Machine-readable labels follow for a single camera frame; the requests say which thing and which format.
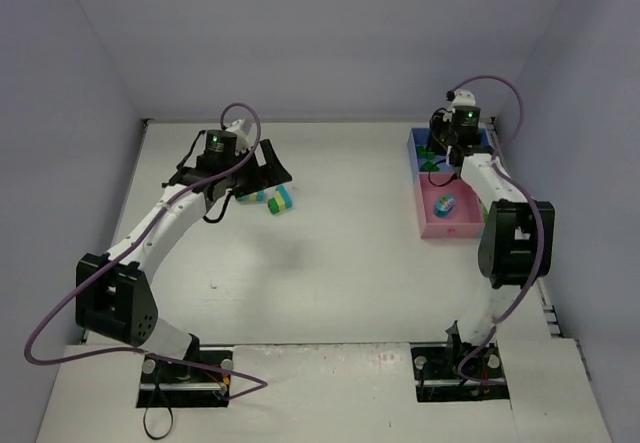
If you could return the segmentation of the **teal oval lego piece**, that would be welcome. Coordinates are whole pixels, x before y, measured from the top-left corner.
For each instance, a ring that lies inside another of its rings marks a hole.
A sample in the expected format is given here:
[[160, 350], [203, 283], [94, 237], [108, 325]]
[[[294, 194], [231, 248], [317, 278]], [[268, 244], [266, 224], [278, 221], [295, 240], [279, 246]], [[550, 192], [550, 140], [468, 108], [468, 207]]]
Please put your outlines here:
[[445, 218], [456, 206], [456, 198], [451, 194], [440, 196], [434, 203], [433, 212], [436, 217]]

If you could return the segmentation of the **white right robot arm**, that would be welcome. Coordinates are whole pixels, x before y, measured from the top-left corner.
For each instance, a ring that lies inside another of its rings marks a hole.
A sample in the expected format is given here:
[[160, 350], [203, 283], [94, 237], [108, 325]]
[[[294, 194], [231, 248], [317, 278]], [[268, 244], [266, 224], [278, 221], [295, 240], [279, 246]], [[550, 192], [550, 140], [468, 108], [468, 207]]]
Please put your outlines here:
[[451, 338], [482, 348], [551, 266], [555, 209], [534, 199], [511, 178], [490, 146], [476, 145], [480, 108], [469, 90], [447, 93], [449, 105], [435, 113], [431, 137], [444, 151], [455, 177], [488, 211], [477, 261], [485, 281], [470, 308], [449, 330]]

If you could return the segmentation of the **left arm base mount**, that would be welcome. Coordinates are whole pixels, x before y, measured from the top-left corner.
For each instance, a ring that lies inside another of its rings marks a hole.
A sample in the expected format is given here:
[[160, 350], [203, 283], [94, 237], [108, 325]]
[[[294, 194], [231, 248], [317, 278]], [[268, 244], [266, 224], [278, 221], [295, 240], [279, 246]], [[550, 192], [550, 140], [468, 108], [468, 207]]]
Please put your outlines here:
[[233, 368], [230, 349], [203, 349], [200, 362], [207, 369], [177, 365], [147, 356], [142, 364], [137, 408], [226, 408], [231, 376], [214, 368]]

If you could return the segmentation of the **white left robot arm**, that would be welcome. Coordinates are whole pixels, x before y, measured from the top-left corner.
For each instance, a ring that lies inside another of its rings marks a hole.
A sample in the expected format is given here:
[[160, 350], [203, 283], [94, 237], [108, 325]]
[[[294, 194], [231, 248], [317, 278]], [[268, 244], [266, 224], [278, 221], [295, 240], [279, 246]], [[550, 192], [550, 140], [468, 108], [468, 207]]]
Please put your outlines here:
[[194, 165], [181, 160], [163, 194], [143, 220], [102, 255], [86, 254], [76, 267], [75, 320], [81, 328], [136, 348], [182, 361], [199, 359], [199, 339], [162, 319], [151, 283], [184, 234], [219, 199], [248, 196], [289, 183], [291, 174], [272, 143], [251, 151], [248, 127], [201, 131], [204, 148]]

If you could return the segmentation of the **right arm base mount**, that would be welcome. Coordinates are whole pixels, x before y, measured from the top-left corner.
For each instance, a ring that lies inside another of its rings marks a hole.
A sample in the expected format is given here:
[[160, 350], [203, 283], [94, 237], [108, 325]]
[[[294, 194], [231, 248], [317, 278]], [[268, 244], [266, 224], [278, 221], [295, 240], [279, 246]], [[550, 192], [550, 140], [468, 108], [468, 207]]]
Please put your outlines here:
[[464, 346], [458, 356], [444, 343], [410, 347], [415, 395], [418, 403], [507, 401], [510, 393], [498, 346], [491, 343], [458, 371], [472, 350]]

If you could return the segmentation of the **dark green lego brick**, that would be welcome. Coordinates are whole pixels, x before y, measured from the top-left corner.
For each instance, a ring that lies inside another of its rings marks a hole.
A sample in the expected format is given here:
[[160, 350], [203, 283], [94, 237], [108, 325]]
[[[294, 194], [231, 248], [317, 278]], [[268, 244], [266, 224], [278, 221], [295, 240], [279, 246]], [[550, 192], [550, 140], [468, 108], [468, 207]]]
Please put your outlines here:
[[423, 158], [427, 160], [433, 159], [435, 157], [435, 153], [430, 151], [426, 146], [417, 146], [416, 155], [418, 158]]

